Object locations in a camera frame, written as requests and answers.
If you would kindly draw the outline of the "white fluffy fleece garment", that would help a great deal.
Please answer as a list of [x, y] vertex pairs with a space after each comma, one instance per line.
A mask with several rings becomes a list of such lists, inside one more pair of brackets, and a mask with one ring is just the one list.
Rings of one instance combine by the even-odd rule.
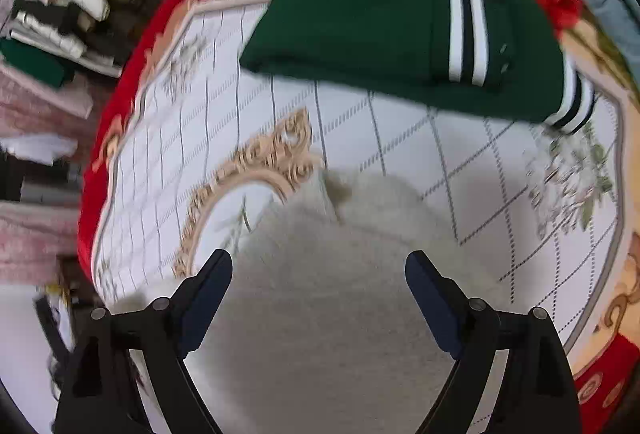
[[413, 433], [452, 366], [416, 305], [421, 250], [469, 296], [509, 304], [395, 176], [321, 171], [271, 203], [186, 368], [226, 433]]

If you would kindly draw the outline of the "red floral bed blanket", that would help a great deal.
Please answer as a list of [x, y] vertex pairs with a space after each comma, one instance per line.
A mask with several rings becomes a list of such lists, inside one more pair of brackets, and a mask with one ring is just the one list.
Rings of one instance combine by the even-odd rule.
[[215, 249], [233, 256], [318, 172], [395, 176], [483, 260], [509, 300], [496, 308], [547, 311], [585, 432], [637, 408], [639, 117], [580, 1], [535, 0], [596, 94], [573, 134], [247, 71], [270, 1], [166, 0], [130, 59], [81, 203], [81, 263], [108, 308], [149, 304]]

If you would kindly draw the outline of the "green striped knit sweater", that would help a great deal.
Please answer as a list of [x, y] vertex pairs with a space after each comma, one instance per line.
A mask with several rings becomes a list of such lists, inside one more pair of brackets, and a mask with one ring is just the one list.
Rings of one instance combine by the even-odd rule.
[[563, 134], [596, 101], [535, 0], [271, 0], [240, 64]]

